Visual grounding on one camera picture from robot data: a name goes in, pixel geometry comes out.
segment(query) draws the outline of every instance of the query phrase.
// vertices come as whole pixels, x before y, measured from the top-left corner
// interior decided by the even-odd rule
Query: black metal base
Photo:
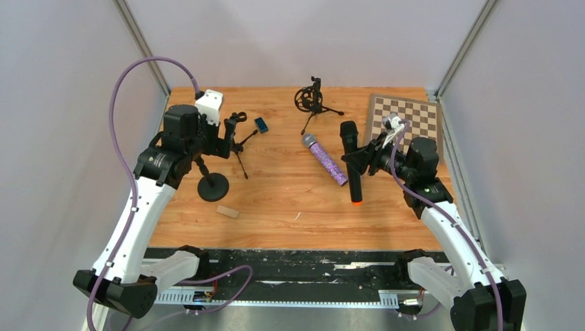
[[[209,177],[213,181],[213,186],[209,184],[205,177],[201,178],[199,185],[197,185],[197,193],[207,202],[219,201],[228,194],[230,182],[224,175],[216,172],[209,174]]]

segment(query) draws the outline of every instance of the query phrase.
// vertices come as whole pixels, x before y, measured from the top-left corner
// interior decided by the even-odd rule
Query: wooden tabletop
[[[224,94],[222,120],[244,111],[248,120],[236,127],[236,141],[255,129],[262,117],[269,131],[244,145],[241,160],[204,157],[211,172],[228,177],[230,191],[221,201],[208,203],[197,194],[197,167],[185,176],[161,216],[151,246],[193,245],[200,248],[289,248],[318,250],[409,250],[441,247],[406,205],[402,191],[389,174],[364,175],[364,203],[350,202],[347,185],[339,187],[301,142],[308,114],[296,109],[298,88],[213,88]],[[322,88],[324,106],[345,112],[320,114],[307,132],[345,171],[339,138],[342,121],[356,121],[365,131],[371,93],[426,100],[423,88]],[[168,106],[194,103],[192,88],[175,88]],[[439,177],[453,192],[444,164]],[[218,205],[238,210],[238,219],[217,214]]]

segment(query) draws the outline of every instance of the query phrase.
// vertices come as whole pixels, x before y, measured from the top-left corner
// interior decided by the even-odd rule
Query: cable
[[[165,61],[165,62],[170,62],[170,63],[175,64],[176,66],[181,68],[189,76],[189,79],[191,80],[191,83],[193,84],[193,87],[195,88],[195,93],[197,94],[200,92],[199,86],[197,85],[197,80],[193,77],[193,74],[191,74],[189,69],[187,69],[187,67],[183,66],[179,62],[177,62],[173,59],[169,59],[168,57],[145,57],[143,59],[137,60],[134,63],[130,64],[122,72],[122,74],[120,75],[120,77],[116,81],[116,85],[114,85],[114,90],[112,92],[112,98],[110,99],[110,114],[109,114],[110,136],[112,137],[112,144],[114,145],[114,151],[116,152],[116,156],[118,157],[118,161],[122,165],[122,168],[124,169],[124,172],[126,173],[128,180],[130,181],[130,190],[132,192],[132,209],[133,210],[136,209],[136,206],[138,204],[138,188],[136,187],[136,181],[134,179],[134,176],[132,175],[132,171],[130,171],[130,167],[126,163],[126,160],[124,160],[122,152],[120,151],[120,146],[118,144],[118,140],[116,137],[116,131],[114,130],[114,105],[116,104],[116,96],[118,95],[118,90],[120,89],[120,85],[122,84],[122,81],[124,80],[124,78],[126,78],[126,75],[128,75],[128,73],[132,69],[136,68],[139,64],[149,62],[149,61]],[[118,241],[116,241],[116,244],[114,245],[114,248],[112,249],[110,256],[108,257],[107,262],[112,263],[114,261],[114,258],[116,257],[116,253],[118,253],[118,250],[122,246],[124,238],[126,238],[126,235],[130,229],[130,226],[132,225],[132,220],[134,219],[134,214],[135,214],[135,212],[133,212],[133,211],[130,211],[130,213],[128,214],[128,219],[126,220],[126,224],[124,225],[122,233],[120,234]],[[92,291],[90,293],[88,308],[86,310],[86,315],[87,315],[87,319],[88,319],[88,327],[91,331],[96,331],[95,325],[93,323],[93,316],[92,316],[93,303],[94,303],[95,297],[97,295],[97,290],[98,290],[99,286],[101,285],[103,278],[108,273],[109,269],[110,268],[107,265],[105,265],[101,269],[101,272],[99,273],[99,276],[97,277],[97,280],[95,281],[95,284],[93,285]]]
[[[212,281],[216,281],[218,279],[222,279],[224,277],[227,277],[229,274],[232,274],[234,272],[240,271],[242,269],[248,269],[250,271],[250,273],[248,274],[248,279],[246,279],[246,281],[244,282],[244,284],[241,286],[241,288],[238,290],[238,292],[236,292],[236,294],[234,294],[234,296],[227,300],[225,303],[223,303],[220,306],[217,306],[216,308],[213,309],[207,309],[207,310],[202,310],[199,312],[199,314],[208,314],[210,312],[216,312],[218,310],[222,310],[224,309],[226,306],[228,306],[230,303],[232,303],[246,288],[246,286],[248,286],[248,283],[250,283],[250,280],[252,279],[252,267],[250,267],[249,265],[241,265],[239,267],[233,268],[232,270],[226,271],[223,274],[220,274],[218,276],[209,278],[209,279],[204,279],[203,281],[182,281],[179,284],[185,284],[185,285],[198,285],[198,284],[205,284],[205,283],[210,283]]]
[[[233,268],[229,271],[224,272],[223,274],[220,274],[218,276],[209,278],[209,279],[204,279],[202,281],[181,281],[179,282],[177,285],[198,285],[198,284],[205,284],[205,283],[211,283],[213,281],[217,281],[219,279],[222,279],[224,277],[227,277],[228,275],[234,273],[234,272],[238,272],[242,269],[248,269],[250,272],[248,273],[248,278],[246,279],[246,281],[244,282],[244,284],[240,287],[240,289],[236,292],[236,294],[234,294],[234,296],[227,300],[225,303],[223,303],[222,305],[213,308],[213,309],[207,309],[207,310],[187,310],[187,312],[185,312],[184,310],[181,310],[180,312],[173,312],[172,314],[166,315],[162,318],[160,318],[158,321],[155,321],[154,323],[140,329],[140,331],[145,331],[148,330],[150,328],[152,328],[153,326],[166,321],[167,319],[171,319],[175,316],[179,316],[179,315],[183,315],[185,313],[191,313],[193,311],[195,311],[195,315],[200,315],[200,314],[209,314],[210,312],[216,312],[218,310],[222,310],[225,307],[227,307],[230,303],[232,303],[246,288],[246,286],[248,286],[248,284],[250,283],[250,280],[252,279],[252,267],[250,267],[249,265],[241,265],[239,267]]]
[[[404,123],[404,124],[406,124],[406,126],[404,127],[404,130],[402,132],[400,132],[400,135],[396,139],[396,143],[394,144],[394,146],[392,148],[392,154],[390,156],[390,171],[392,172],[392,177],[394,178],[394,180],[396,181],[398,186],[400,186],[400,188],[402,188],[402,190],[404,190],[404,192],[409,193],[411,196],[415,197],[416,199],[419,199],[420,201],[424,202],[426,205],[429,205],[430,207],[438,210],[441,214],[443,214],[443,216],[445,216],[449,220],[449,222],[451,222],[451,225],[453,225],[453,227],[457,229],[457,231],[461,234],[463,239],[465,239],[465,242],[467,242],[467,244],[469,245],[469,248],[471,248],[471,250],[473,251],[473,254],[475,255],[475,258],[479,262],[479,265],[482,267],[482,269],[485,270],[488,267],[486,265],[486,262],[482,258],[482,255],[479,253],[479,250],[477,249],[477,247],[475,247],[473,240],[471,238],[469,238],[469,236],[461,228],[461,226],[458,224],[458,222],[451,215],[449,215],[449,213],[447,213],[445,210],[443,210],[443,208],[439,207],[438,205],[433,203],[431,200],[428,200],[424,197],[421,197],[416,192],[413,192],[411,189],[407,188],[400,181],[400,178],[398,178],[398,176],[396,175],[395,160],[396,160],[396,152],[398,151],[398,145],[400,144],[400,141],[404,138],[404,135],[406,134],[406,132],[408,131],[408,129],[410,127],[410,121],[407,119],[401,121],[400,123]],[[491,272],[486,271],[485,275],[488,278],[490,285],[492,287],[492,290],[494,292],[496,312],[497,312],[497,329],[498,329],[498,331],[504,331],[504,315],[502,313],[502,300],[500,298],[499,291],[497,289],[497,285],[495,283],[495,280],[494,280]]]
[[[451,276],[453,276],[455,274],[455,270],[453,269],[452,265],[445,268],[445,272],[447,272],[449,270],[451,270]],[[431,309],[430,312],[426,312],[426,313],[421,314],[421,315],[401,314],[397,310],[393,310],[393,312],[398,313],[399,314],[398,317],[406,317],[409,321],[412,321],[412,320],[417,320],[417,319],[427,319],[427,318],[433,316],[436,312],[438,312],[439,308],[441,308],[440,302],[437,303],[437,305],[433,309]]]

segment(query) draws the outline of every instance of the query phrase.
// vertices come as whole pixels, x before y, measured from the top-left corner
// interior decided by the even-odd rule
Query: small wooden block
[[[233,219],[237,219],[237,217],[239,215],[239,212],[237,210],[223,207],[222,205],[218,205],[217,210],[215,210],[215,212],[218,212],[219,214],[222,214],[222,215],[229,216]]]

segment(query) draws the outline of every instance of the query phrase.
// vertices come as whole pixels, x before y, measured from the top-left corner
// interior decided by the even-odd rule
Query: gray wall
[[[0,328],[80,330],[87,298],[73,276],[99,256],[129,191],[110,95],[140,54],[111,1],[1,7]],[[148,69],[131,73],[116,123],[132,165],[162,109]]]
[[[203,86],[438,87],[484,0],[128,0]],[[172,86],[182,76],[167,65]]]
[[[585,3],[501,1],[444,97],[489,255],[526,329],[582,330]]]

